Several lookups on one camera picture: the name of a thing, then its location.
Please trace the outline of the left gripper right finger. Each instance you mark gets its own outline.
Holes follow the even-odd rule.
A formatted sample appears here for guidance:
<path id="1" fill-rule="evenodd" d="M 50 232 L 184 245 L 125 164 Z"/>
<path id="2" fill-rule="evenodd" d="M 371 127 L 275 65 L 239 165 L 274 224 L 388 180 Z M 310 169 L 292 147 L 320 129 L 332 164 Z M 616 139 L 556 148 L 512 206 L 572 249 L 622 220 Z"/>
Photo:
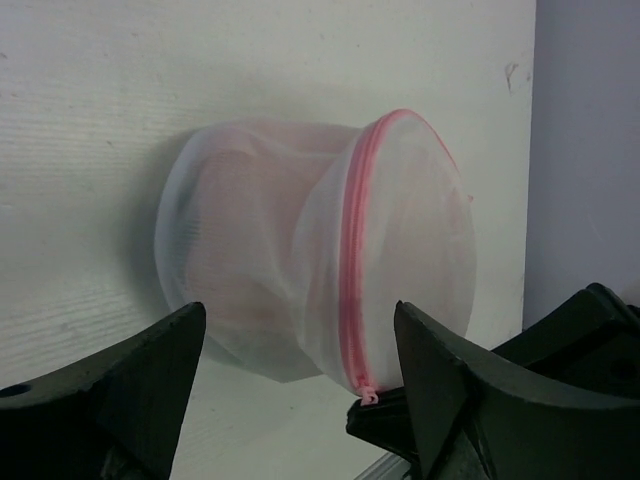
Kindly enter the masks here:
<path id="1" fill-rule="evenodd" d="M 635 479 L 639 388 L 586 390 L 465 340 L 410 304 L 395 316 L 427 479 Z"/>

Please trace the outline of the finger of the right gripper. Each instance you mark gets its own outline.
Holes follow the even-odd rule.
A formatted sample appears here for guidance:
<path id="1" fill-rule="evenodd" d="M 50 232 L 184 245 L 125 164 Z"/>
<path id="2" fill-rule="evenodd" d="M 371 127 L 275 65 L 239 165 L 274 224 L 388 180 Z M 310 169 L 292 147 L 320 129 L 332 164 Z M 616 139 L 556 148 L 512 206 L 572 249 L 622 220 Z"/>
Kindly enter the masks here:
<path id="1" fill-rule="evenodd" d="M 414 453 L 415 438 L 404 389 L 378 395 L 378 402 L 356 401 L 348 410 L 346 432 L 391 453 Z"/>

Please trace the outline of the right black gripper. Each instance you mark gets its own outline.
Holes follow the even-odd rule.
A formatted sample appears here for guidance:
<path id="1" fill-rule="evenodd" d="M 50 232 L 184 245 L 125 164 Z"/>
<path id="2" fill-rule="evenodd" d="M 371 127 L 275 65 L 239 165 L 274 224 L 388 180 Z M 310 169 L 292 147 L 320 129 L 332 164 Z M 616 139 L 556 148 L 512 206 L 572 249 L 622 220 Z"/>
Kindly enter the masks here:
<path id="1" fill-rule="evenodd" d="M 639 308 L 592 283 L 493 352 L 586 390 L 637 390 Z"/>

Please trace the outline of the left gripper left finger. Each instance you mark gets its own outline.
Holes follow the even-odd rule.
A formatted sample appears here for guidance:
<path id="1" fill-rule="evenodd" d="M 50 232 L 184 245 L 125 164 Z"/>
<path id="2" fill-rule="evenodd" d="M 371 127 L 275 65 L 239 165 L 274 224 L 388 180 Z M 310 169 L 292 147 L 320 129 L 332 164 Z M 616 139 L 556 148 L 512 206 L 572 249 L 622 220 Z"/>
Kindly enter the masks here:
<path id="1" fill-rule="evenodd" d="M 191 303 L 142 332 L 1 391 L 4 479 L 167 479 L 206 328 Z"/>

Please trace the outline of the white mesh laundry bag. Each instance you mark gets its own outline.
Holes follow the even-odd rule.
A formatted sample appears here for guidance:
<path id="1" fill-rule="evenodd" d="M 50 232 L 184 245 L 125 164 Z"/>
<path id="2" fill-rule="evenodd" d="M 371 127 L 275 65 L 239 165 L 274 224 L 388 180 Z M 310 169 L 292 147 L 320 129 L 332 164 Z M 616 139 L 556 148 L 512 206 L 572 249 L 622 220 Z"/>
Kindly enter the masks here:
<path id="1" fill-rule="evenodd" d="M 476 281 L 471 202 L 433 127 L 408 110 L 357 128 L 273 119 L 202 129 L 164 187 L 154 254 L 171 308 L 281 382 L 323 374 L 375 403 L 400 387 L 397 302 L 458 335 Z"/>

